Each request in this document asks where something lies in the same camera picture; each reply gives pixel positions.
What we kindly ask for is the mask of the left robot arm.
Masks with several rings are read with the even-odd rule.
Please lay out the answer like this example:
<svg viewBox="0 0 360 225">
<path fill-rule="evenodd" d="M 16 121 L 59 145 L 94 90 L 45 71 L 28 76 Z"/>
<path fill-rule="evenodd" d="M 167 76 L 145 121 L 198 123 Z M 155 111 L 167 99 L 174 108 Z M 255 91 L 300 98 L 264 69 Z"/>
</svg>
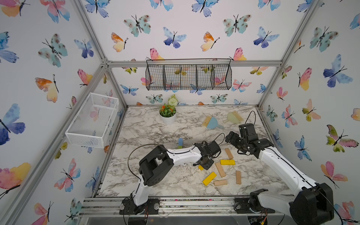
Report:
<svg viewBox="0 0 360 225">
<path fill-rule="evenodd" d="M 208 170 L 214 159 L 221 153 L 216 141 L 203 141 L 182 149 L 167 149 L 164 145 L 156 146 L 139 161 L 139 174 L 135 175 L 138 184 L 129 197 L 121 203 L 121 215 L 137 215 L 149 210 L 150 187 L 160 183 L 173 167 L 183 164 L 202 166 Z"/>
</svg>

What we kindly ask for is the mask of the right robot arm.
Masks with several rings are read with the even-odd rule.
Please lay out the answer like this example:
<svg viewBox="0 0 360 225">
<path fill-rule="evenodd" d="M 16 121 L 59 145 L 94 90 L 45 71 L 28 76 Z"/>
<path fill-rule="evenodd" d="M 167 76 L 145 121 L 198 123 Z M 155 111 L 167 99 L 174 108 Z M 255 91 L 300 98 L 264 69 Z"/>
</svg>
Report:
<svg viewBox="0 0 360 225">
<path fill-rule="evenodd" d="M 269 140 L 257 134 L 230 132 L 225 142 L 240 153 L 249 153 L 267 164 L 290 188 L 292 196 L 271 194 L 265 189 L 251 193 L 250 204 L 291 216 L 298 225 L 322 225 L 334 219 L 333 191 L 326 183 L 317 183 L 287 160 Z"/>
</svg>

